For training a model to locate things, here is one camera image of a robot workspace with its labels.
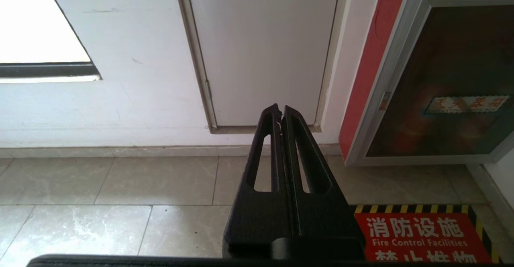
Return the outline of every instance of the floor tile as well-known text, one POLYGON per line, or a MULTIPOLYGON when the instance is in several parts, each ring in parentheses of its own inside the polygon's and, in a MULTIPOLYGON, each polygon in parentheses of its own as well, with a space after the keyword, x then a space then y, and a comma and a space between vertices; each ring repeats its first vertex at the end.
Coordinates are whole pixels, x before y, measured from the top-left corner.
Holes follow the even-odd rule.
POLYGON ((116 158, 96 204, 210 205, 217 157, 116 158))
POLYGON ((0 204, 92 204, 112 161, 15 159, 0 176, 0 204))
POLYGON ((472 205, 477 218, 481 221, 504 263, 514 263, 514 243, 498 217, 488 205, 472 205))
POLYGON ((7 169, 13 159, 0 159, 0 175, 7 169))
POLYGON ((154 206, 141 256, 221 257, 230 206, 154 206))
POLYGON ((27 220, 34 206, 0 206, 0 258, 27 220))
MULTIPOLYGON (((214 205, 232 205, 241 183, 247 157, 220 157, 214 191, 214 205)), ((271 157, 261 157, 255 190, 271 192, 271 157)))
POLYGON ((136 255, 149 206, 36 206, 0 261, 23 267, 42 254, 136 255))
POLYGON ((459 197, 438 166, 345 167, 327 162, 350 204, 457 204, 459 197))
POLYGON ((465 165, 441 166, 462 203, 486 204, 487 200, 465 165))

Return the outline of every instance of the red sign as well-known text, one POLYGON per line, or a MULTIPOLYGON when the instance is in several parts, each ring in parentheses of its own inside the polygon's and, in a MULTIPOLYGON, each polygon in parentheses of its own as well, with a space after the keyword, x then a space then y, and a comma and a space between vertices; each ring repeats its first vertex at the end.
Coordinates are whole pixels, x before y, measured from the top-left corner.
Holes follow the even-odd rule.
POLYGON ((497 112, 509 98, 510 95, 435 97, 425 113, 497 112))
POLYGON ((359 213, 369 261, 492 263, 463 213, 359 213))

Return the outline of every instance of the black clamp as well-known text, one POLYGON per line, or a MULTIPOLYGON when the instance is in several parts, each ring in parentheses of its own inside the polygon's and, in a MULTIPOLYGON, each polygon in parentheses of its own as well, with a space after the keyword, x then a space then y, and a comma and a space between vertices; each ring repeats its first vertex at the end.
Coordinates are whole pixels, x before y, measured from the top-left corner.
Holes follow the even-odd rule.
POLYGON ((283 117, 277 104, 266 108, 224 231, 224 258, 365 260, 364 248, 364 235, 302 115, 288 106, 283 117), (271 192, 257 192, 267 135, 271 192))

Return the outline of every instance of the door frame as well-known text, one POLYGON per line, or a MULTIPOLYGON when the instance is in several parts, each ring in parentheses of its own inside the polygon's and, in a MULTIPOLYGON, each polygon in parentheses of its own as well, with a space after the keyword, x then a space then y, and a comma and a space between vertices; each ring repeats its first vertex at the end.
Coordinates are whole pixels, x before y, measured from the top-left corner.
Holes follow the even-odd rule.
POLYGON ((431 9, 433 7, 502 4, 514 4, 514 0, 403 0, 356 135, 346 157, 346 165, 495 163, 514 148, 514 132, 512 132, 490 154, 366 157, 431 9))

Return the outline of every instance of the red stripe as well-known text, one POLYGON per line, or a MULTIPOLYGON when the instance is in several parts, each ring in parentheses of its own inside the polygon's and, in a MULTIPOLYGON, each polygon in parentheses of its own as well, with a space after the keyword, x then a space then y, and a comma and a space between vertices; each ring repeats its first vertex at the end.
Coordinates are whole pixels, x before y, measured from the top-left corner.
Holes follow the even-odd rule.
POLYGON ((403 0, 378 0, 371 27, 367 33, 366 44, 357 70, 349 103, 339 133, 339 146, 346 159, 357 131, 360 119, 371 94, 378 67, 393 30, 403 0))

